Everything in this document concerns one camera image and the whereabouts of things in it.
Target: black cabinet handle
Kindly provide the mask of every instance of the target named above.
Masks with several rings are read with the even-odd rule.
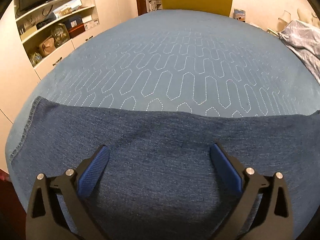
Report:
[[[59,63],[60,60],[62,60],[62,57],[60,57],[55,63],[53,63],[52,66],[57,65],[57,63]]]
[[[91,37],[89,37],[89,38],[85,39],[85,41],[88,41],[88,40],[90,40],[91,38],[93,38],[93,36],[91,36]]]

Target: plastic bag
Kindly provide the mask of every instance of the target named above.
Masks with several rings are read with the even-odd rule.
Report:
[[[68,30],[62,23],[58,23],[52,28],[51,35],[54,38],[54,46],[56,48],[70,40]]]
[[[42,56],[39,53],[35,52],[29,55],[29,60],[34,67],[42,60]]]

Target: metal pin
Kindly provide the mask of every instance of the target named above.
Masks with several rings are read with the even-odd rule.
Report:
[[[75,172],[75,171],[74,171],[73,169],[68,169],[68,170],[66,171],[66,175],[67,175],[67,176],[71,176],[74,172]]]
[[[43,173],[38,174],[37,179],[43,179],[43,178],[44,178],[44,174]]]
[[[246,168],[245,171],[249,174],[249,175],[253,175],[254,174],[254,169],[249,167],[249,168]]]
[[[283,175],[282,175],[281,172],[277,172],[277,173],[276,173],[276,177],[277,177],[278,179],[282,179],[282,178],[283,178]]]

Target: blue bedspread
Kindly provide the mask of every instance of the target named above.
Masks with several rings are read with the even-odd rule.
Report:
[[[205,12],[162,10],[89,40],[35,88],[16,118],[6,155],[11,168],[33,100],[69,106],[184,111],[220,117],[311,114],[320,87],[276,37]]]

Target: blue gripper pad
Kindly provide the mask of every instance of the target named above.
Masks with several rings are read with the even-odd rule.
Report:
[[[210,158],[223,183],[236,196],[242,195],[242,179],[217,144],[210,147]]]
[[[108,164],[109,156],[109,149],[106,146],[103,146],[89,164],[88,168],[82,173],[78,180],[77,191],[80,198],[86,198],[90,196],[105,166]]]

